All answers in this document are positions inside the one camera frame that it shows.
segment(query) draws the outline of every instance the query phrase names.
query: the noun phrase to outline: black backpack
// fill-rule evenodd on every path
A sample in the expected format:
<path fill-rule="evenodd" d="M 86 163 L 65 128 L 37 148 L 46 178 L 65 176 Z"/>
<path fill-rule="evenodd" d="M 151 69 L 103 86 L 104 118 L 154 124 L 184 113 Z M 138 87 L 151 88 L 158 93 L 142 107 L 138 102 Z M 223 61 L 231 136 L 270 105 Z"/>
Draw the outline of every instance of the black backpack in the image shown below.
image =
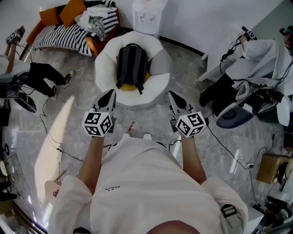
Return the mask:
<path fill-rule="evenodd" d="M 131 43 L 119 50 L 117 59 L 117 88 L 123 84 L 135 85 L 142 94 L 147 73 L 147 53 L 139 45 Z"/>

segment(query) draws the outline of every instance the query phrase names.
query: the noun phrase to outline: black pants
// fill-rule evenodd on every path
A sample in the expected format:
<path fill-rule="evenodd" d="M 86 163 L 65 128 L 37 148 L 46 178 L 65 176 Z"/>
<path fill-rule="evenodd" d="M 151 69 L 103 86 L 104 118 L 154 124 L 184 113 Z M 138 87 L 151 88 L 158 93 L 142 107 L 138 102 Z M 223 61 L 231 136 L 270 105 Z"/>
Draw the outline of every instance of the black pants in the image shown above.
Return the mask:
<path fill-rule="evenodd" d="M 13 193 L 7 193 L 7 192 L 2 192 L 4 189 L 10 187 L 12 185 L 12 183 L 6 181 L 6 182 L 2 182 L 0 183 L 0 202 L 5 202 L 8 200 L 13 200 L 13 199 L 17 199 L 17 195 L 13 194 Z"/>
<path fill-rule="evenodd" d="M 31 63 L 31 69 L 24 83 L 44 95 L 53 97 L 54 91 L 44 81 L 45 78 L 53 81 L 56 85 L 65 85 L 66 83 L 66 78 L 51 65 L 37 63 Z"/>

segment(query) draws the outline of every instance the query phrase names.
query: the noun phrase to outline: yellow cushion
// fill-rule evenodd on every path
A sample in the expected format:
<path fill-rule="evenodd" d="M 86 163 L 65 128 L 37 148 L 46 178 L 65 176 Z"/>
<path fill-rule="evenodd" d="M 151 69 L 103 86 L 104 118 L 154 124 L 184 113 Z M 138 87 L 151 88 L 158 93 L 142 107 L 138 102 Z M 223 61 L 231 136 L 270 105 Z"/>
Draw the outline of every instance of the yellow cushion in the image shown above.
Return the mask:
<path fill-rule="evenodd" d="M 40 11 L 41 22 L 45 26 L 47 25 L 57 25 L 61 23 L 61 19 L 57 12 L 57 7 Z"/>
<path fill-rule="evenodd" d="M 70 0 L 60 14 L 65 27 L 75 24 L 75 17 L 86 11 L 87 8 L 82 0 Z"/>
<path fill-rule="evenodd" d="M 145 82 L 147 81 L 148 78 L 151 77 L 151 74 L 149 74 L 148 72 L 146 72 L 146 76 L 145 76 Z M 115 73 L 115 83 L 117 84 L 117 75 Z M 137 90 L 135 85 L 122 85 L 120 88 L 122 91 L 134 91 Z"/>

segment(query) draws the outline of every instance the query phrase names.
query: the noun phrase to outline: white t-shirt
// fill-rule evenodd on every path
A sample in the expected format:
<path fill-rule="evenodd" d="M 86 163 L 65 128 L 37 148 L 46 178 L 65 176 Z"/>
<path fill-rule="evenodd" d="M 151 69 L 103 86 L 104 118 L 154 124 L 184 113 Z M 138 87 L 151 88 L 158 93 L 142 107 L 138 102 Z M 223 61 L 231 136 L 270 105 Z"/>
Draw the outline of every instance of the white t-shirt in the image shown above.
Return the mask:
<path fill-rule="evenodd" d="M 15 75 L 20 75 L 24 72 L 29 72 L 31 65 L 19 59 L 14 59 L 13 68 L 10 73 L 5 74 L 9 60 L 7 56 L 0 55 L 0 83 L 9 83 Z"/>
<path fill-rule="evenodd" d="M 99 234 L 143 234 L 180 220 L 201 234 L 219 234 L 217 202 L 234 205 L 247 223 L 246 204 L 224 182 L 212 178 L 199 185 L 163 146 L 122 138 L 103 159 L 93 196 L 78 178 L 64 178 L 48 231 L 72 234 L 83 227 Z"/>

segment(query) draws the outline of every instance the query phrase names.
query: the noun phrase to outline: striped blanket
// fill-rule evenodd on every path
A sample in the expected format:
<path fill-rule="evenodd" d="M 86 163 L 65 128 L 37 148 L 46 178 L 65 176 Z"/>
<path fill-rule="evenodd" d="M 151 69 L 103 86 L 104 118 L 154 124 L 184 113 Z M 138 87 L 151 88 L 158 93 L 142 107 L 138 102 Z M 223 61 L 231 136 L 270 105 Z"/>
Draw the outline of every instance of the striped blanket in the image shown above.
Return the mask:
<path fill-rule="evenodd" d="M 118 25 L 116 12 L 108 14 L 101 19 L 105 26 L 105 36 Z M 64 25 L 46 26 L 36 37 L 33 47 L 56 47 L 78 51 L 80 54 L 92 56 L 92 52 L 86 43 L 88 31 L 82 30 L 77 24 L 65 28 Z"/>

